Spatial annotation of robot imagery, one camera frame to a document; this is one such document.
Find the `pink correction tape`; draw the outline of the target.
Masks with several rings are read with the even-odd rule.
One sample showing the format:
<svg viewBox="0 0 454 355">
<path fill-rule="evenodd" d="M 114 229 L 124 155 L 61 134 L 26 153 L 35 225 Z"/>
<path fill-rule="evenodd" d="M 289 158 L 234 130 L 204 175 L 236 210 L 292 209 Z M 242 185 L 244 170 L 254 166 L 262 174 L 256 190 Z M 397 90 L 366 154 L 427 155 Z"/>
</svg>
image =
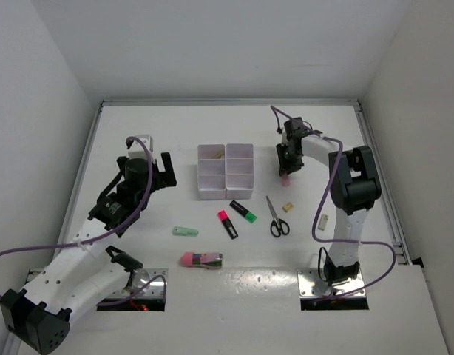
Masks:
<svg viewBox="0 0 454 355">
<path fill-rule="evenodd" d="M 291 185 L 290 178 L 288 175 L 283 175 L 281 177 L 281 184 L 283 187 L 289 187 Z"/>
</svg>

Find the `green correction tape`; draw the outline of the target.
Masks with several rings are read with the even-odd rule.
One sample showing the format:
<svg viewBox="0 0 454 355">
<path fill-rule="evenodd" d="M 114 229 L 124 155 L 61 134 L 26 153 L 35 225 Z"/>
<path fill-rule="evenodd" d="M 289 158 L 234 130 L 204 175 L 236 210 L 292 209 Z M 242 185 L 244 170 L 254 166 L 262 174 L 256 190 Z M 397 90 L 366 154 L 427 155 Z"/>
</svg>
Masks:
<svg viewBox="0 0 454 355">
<path fill-rule="evenodd" d="M 199 235 L 199 231 L 197 229 L 175 226 L 172 229 L 172 234 L 180 237 L 196 237 Z"/>
</svg>

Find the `yellow pen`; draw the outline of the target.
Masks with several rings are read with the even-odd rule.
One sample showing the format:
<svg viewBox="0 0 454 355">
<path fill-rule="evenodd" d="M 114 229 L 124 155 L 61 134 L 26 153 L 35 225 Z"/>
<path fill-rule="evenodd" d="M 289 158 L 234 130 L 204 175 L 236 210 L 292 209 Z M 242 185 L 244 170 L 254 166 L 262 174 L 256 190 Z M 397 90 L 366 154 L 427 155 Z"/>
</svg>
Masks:
<svg viewBox="0 0 454 355">
<path fill-rule="evenodd" d="M 225 154 L 225 152 L 223 150 L 219 150 L 219 151 L 205 151 L 203 153 L 203 159 L 212 159 L 215 155 L 219 155 L 219 154 Z"/>
</svg>

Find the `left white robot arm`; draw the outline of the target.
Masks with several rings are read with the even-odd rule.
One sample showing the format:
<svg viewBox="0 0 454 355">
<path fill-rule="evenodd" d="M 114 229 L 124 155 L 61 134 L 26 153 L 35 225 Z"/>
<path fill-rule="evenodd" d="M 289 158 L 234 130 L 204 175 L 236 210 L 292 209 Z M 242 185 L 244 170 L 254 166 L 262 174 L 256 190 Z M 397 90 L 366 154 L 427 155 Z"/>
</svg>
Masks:
<svg viewBox="0 0 454 355">
<path fill-rule="evenodd" d="M 145 191 L 177 184 L 168 152 L 154 160 L 119 157 L 119 172 L 100 193 L 73 242 L 20 291 L 0 299 L 9 332 L 39 354 L 51 354 L 71 325 L 110 294 L 143 279 L 143 264 L 116 248 L 124 232 L 147 207 Z"/>
</svg>

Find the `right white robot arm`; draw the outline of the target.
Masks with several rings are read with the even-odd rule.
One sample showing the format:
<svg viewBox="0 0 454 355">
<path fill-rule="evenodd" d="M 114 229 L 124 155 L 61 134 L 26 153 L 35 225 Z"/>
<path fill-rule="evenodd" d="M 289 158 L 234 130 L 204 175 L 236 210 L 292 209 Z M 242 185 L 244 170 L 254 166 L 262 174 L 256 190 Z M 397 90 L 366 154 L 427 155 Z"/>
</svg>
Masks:
<svg viewBox="0 0 454 355">
<path fill-rule="evenodd" d="M 336 207 L 336 225 L 322 267 L 325 282 L 333 285 L 356 278 L 363 224 L 382 194 L 372 149 L 366 145 L 343 146 L 334 138 L 306 128 L 301 118 L 287 120 L 278 133 L 282 135 L 276 145 L 280 177 L 299 171 L 304 157 L 329 169 L 331 182 L 325 196 Z"/>
</svg>

